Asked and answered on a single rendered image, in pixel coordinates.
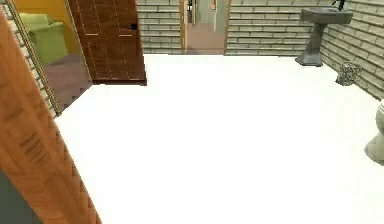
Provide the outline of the green sofa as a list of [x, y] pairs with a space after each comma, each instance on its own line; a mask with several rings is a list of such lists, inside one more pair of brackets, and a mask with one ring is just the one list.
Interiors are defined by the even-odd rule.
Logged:
[[68, 55], [63, 22], [54, 21], [48, 14], [20, 13], [19, 16], [43, 66]]

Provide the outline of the dark brown wooden room door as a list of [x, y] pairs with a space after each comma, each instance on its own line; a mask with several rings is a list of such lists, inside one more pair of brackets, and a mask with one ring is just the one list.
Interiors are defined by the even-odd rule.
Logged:
[[[93, 84], [147, 85], [137, 0], [67, 0]], [[130, 28], [138, 24], [138, 30]]]

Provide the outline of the light brown wooden room door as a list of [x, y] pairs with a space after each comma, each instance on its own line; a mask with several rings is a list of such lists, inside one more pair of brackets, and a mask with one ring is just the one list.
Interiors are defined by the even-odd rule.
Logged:
[[102, 224], [1, 11], [0, 169], [43, 224]]

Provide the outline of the white toilet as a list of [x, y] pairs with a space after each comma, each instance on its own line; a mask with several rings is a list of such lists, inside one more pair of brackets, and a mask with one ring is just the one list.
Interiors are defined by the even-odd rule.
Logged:
[[378, 105], [375, 124], [378, 133], [367, 143], [364, 152], [373, 162], [384, 166], [384, 99]]

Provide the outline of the grey pedestal sink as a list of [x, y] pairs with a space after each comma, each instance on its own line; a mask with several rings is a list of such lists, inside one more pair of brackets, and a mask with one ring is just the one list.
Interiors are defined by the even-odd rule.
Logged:
[[353, 13], [339, 11], [336, 8], [304, 8], [300, 19], [314, 24], [312, 34], [306, 44], [305, 50], [295, 58], [301, 66], [321, 67], [323, 65], [320, 48], [325, 28], [329, 24], [344, 25], [352, 20]]

